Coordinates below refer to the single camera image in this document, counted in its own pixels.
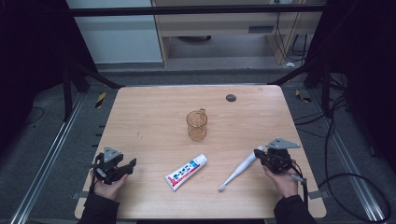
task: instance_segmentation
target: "small round object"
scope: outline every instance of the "small round object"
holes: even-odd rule
[[[225,97],[225,99],[226,99],[228,102],[234,102],[234,101],[236,101],[236,96],[235,96],[234,94],[228,94],[228,95]]]

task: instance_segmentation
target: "glass cup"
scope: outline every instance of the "glass cup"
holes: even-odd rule
[[[206,137],[207,116],[204,109],[190,112],[187,116],[187,124],[189,128],[189,136],[195,141],[199,142]]]

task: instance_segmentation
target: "white brush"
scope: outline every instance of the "white brush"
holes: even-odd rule
[[[263,151],[264,147],[259,146],[256,149]],[[238,165],[238,167],[236,167],[235,171],[233,171],[233,173],[230,175],[230,177],[228,177],[228,179],[224,182],[224,184],[219,186],[219,191],[224,191],[225,186],[232,181],[234,178],[236,178],[238,175],[242,174],[242,172],[244,172],[251,163],[253,163],[256,160],[256,156],[254,155],[254,152],[252,152],[250,155],[248,155],[248,157],[242,161],[241,164]]]

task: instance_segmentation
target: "metal bar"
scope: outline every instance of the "metal bar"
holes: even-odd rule
[[[62,145],[64,144],[64,140],[68,135],[73,122],[77,116],[77,113],[80,109],[81,103],[83,101],[84,94],[79,93],[74,104],[74,110],[71,114],[69,120],[64,121],[60,131],[58,132],[55,140],[52,143],[52,146],[47,153],[46,158],[44,159],[43,163],[41,164],[40,169],[38,170],[35,180],[33,181],[32,185],[28,189],[27,193],[25,194],[20,206],[18,207],[15,214],[12,216],[11,224],[23,224],[26,222],[27,218],[29,217],[30,212],[32,211],[33,206],[35,205],[35,201],[40,194],[43,186],[47,180],[47,177],[50,173],[52,165],[55,163],[56,158],[58,157],[59,152],[61,151]]]
[[[340,6],[327,4],[287,4],[287,5],[226,5],[192,7],[113,7],[113,8],[71,8],[68,10],[46,10],[42,14],[72,17],[142,16],[173,14],[214,14],[214,13],[258,13],[258,12],[315,12]]]
[[[320,105],[320,97],[315,91],[309,91],[313,101],[315,102],[318,110],[320,111],[322,109],[322,106]],[[323,118],[323,121],[326,125],[327,128],[330,128],[330,122],[327,118]],[[344,145],[343,140],[337,130],[334,130],[334,133],[332,135],[332,141],[334,143],[335,150],[338,153],[338,156],[341,160],[341,163],[343,163],[344,169],[346,169],[347,172],[356,174],[356,175],[361,175],[361,171],[355,164],[355,162],[352,160],[351,156],[347,152],[347,147]],[[355,177],[350,177],[349,178],[353,188],[356,191],[356,194],[358,195],[361,205],[364,208],[364,211],[367,214],[367,217],[370,218],[370,220],[380,220],[383,219],[385,216],[382,213],[381,208],[379,207],[373,193],[370,190],[370,187],[367,185],[367,183],[364,180],[357,179]]]

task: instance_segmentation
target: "wall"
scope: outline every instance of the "wall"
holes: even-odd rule
[[[151,7],[149,0],[67,0],[70,8]],[[162,63],[153,16],[76,18],[96,64]]]

